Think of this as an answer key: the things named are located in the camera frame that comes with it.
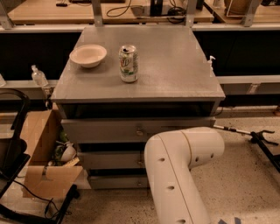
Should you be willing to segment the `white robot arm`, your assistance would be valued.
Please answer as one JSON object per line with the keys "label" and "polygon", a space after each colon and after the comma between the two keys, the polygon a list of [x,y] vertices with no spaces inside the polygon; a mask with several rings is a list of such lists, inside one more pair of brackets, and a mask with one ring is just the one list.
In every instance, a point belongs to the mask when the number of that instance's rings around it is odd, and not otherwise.
{"label": "white robot arm", "polygon": [[208,127],[162,132],[147,141],[144,162],[160,224],[211,224],[191,169],[224,149],[221,135]]}

